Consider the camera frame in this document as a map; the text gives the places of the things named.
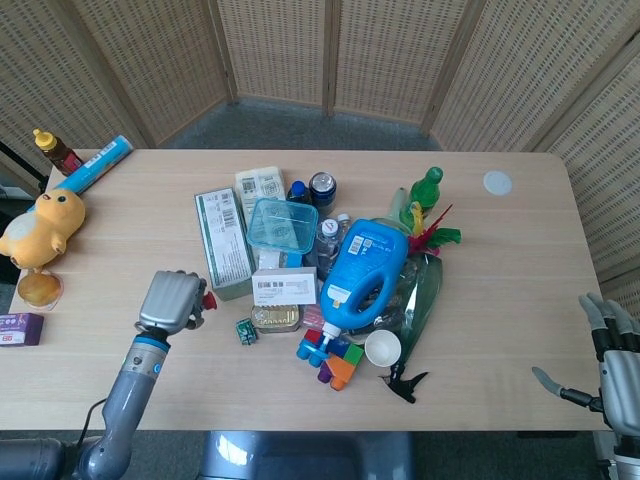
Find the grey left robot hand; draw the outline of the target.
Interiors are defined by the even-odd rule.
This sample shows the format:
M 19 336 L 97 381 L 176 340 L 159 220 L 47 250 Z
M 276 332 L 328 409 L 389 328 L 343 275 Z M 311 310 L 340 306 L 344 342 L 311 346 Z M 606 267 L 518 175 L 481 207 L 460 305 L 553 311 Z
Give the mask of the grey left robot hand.
M 206 280 L 195 272 L 157 271 L 142 303 L 136 328 L 140 332 L 162 330 L 168 336 L 200 328 L 204 323 L 206 287 Z

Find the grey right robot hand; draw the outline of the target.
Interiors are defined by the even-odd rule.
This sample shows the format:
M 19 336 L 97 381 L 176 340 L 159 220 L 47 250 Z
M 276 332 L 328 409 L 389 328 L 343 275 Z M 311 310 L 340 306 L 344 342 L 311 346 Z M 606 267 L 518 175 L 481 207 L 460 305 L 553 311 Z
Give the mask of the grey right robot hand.
M 564 387 L 541 368 L 533 375 L 551 394 L 603 415 L 618 435 L 639 435 L 639 321 L 619 303 L 589 292 L 579 297 L 598 361 L 599 395 Z

